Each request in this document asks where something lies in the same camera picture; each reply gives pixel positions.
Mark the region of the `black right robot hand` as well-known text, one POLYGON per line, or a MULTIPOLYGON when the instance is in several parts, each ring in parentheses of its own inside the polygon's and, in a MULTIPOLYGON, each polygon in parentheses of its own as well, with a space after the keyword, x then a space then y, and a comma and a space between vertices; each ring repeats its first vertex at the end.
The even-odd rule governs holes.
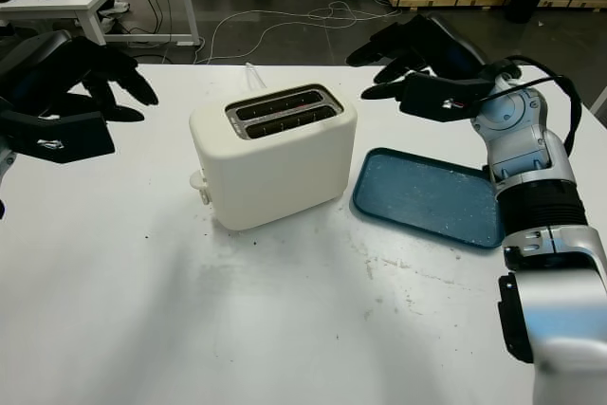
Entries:
POLYGON ((440 79, 461 81, 476 78, 487 65, 483 52, 440 17, 422 14, 376 32, 346 58, 346 64, 362 67, 383 59, 390 62, 363 93, 366 100, 401 96, 407 79, 426 68, 440 79))

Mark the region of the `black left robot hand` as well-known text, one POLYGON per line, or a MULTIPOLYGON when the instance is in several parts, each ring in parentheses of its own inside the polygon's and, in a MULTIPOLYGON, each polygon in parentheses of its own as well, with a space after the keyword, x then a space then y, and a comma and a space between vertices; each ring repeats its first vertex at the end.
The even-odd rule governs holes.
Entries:
POLYGON ((1 107, 34 117, 99 112, 105 120, 144 120, 139 111, 117 104, 110 83, 143 105, 158 104, 135 58, 52 31, 26 39, 1 60, 1 107))

